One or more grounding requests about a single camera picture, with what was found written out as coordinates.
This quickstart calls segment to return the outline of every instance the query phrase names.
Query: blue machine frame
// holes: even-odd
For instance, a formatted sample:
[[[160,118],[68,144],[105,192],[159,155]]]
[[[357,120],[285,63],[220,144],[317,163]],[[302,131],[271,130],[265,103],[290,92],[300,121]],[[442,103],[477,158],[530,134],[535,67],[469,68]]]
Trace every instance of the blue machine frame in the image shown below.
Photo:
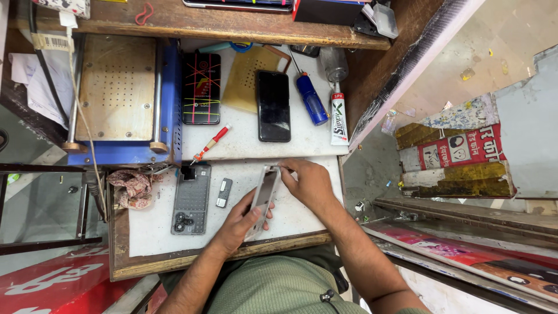
[[[180,42],[169,39],[171,45],[164,47],[161,84],[161,131],[160,141],[169,150],[157,154],[149,148],[150,141],[93,141],[95,157],[99,165],[150,165],[182,163],[182,57]],[[89,142],[84,142],[88,152],[69,153],[68,165],[93,165]]]

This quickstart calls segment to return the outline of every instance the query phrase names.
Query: white cable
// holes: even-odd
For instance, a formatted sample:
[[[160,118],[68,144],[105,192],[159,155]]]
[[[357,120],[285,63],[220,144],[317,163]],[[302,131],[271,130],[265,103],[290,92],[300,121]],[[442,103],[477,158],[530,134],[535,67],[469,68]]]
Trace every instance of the white cable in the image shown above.
[[[83,121],[83,124],[85,125],[85,129],[87,130],[87,137],[89,138],[89,144],[91,145],[91,156],[93,157],[93,167],[95,169],[95,175],[97,175],[97,184],[99,185],[99,194],[101,195],[101,201],[103,202],[103,213],[104,213],[104,219],[106,222],[108,222],[107,220],[107,204],[105,203],[104,200],[104,195],[103,195],[103,186],[101,185],[101,178],[99,176],[99,170],[97,170],[97,161],[95,160],[95,148],[93,147],[93,140],[91,137],[91,131],[89,130],[89,126],[87,125],[87,121],[85,120],[85,117],[83,116],[83,112],[81,111],[81,106],[79,104],[79,96],[78,96],[78,86],[75,83],[75,76],[74,76],[74,62],[73,62],[73,58],[72,58],[72,47],[74,47],[74,40],[71,37],[71,27],[66,27],[66,35],[68,36],[68,44],[70,46],[70,49],[68,50],[70,53],[70,74],[71,74],[71,81],[72,81],[72,85],[74,87],[74,97],[75,97],[75,101],[78,107],[78,111],[79,111],[79,116],[81,117],[81,120]]]

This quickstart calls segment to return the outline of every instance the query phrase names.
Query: blue screwdriver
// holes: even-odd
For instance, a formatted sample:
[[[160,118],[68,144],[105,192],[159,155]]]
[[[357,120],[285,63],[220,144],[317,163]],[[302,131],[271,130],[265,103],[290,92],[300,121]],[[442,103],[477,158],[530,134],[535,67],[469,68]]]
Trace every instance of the blue screwdriver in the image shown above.
[[[312,81],[308,77],[308,73],[302,72],[296,64],[295,57],[291,53],[292,60],[295,62],[296,69],[299,71],[300,77],[296,79],[296,88],[298,88],[306,110],[312,119],[315,126],[326,123],[329,119],[329,114],[325,110],[324,105],[321,103],[320,97],[316,93]]]

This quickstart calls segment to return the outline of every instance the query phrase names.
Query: floral cloth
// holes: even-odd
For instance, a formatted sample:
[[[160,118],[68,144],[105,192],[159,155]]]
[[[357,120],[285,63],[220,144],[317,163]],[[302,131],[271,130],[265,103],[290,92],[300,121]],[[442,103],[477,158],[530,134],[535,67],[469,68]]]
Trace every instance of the floral cloth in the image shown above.
[[[126,208],[140,210],[151,204],[152,183],[162,182],[162,174],[143,174],[139,170],[118,170],[107,177],[115,187],[125,187],[114,192],[118,203]]]

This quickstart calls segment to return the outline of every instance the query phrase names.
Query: rubber band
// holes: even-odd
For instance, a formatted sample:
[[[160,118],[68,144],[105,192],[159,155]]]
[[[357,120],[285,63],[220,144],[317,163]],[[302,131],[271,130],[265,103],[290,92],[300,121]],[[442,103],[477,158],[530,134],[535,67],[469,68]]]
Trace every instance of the rubber band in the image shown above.
[[[145,13],[147,13],[147,6],[149,6],[149,8],[151,8],[151,13],[149,13],[148,15],[145,15]],[[152,6],[149,2],[146,2],[146,3],[143,5],[143,12],[141,12],[141,13],[138,14],[138,15],[136,15],[136,24],[137,24],[137,25],[140,25],[140,26],[145,25],[145,22],[147,21],[147,19],[148,19],[150,16],[153,15],[153,13],[155,13],[155,10],[153,9],[153,6]],[[143,15],[145,15],[145,17],[143,18],[143,21],[140,23],[140,22],[138,21],[138,19],[139,19],[140,17],[142,17]]]

